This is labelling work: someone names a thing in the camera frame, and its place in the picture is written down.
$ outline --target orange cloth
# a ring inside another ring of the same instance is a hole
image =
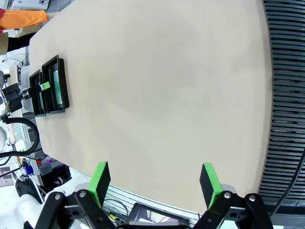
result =
[[[20,29],[44,21],[48,21],[48,17],[43,10],[7,10],[0,18],[0,29]]]

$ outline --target black ribbed panel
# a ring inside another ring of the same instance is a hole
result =
[[[273,115],[259,187],[275,204],[287,188],[305,148],[305,2],[264,1],[272,55]],[[305,167],[284,205],[305,204]]]

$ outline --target electronic device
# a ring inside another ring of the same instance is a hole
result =
[[[180,216],[158,210],[146,206],[144,204],[135,203],[126,222],[138,221],[138,222],[149,222],[149,223],[160,223],[160,222],[179,222],[185,225],[189,224],[188,219],[184,219]]]

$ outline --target beige tabletop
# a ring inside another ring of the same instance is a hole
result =
[[[271,114],[261,0],[77,0],[30,42],[64,59],[70,108],[38,117],[46,154],[176,207],[206,209],[201,166],[256,192]]]

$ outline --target screw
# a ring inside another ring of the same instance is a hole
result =
[[[254,202],[254,201],[255,201],[255,196],[251,195],[251,196],[249,197],[249,200],[251,200],[252,202]]]
[[[231,194],[230,194],[230,193],[226,192],[226,193],[224,194],[224,198],[228,199],[228,198],[230,198],[230,197],[231,197]]]
[[[86,193],[84,192],[84,191],[82,191],[81,193],[80,193],[80,197],[84,197],[86,195]]]

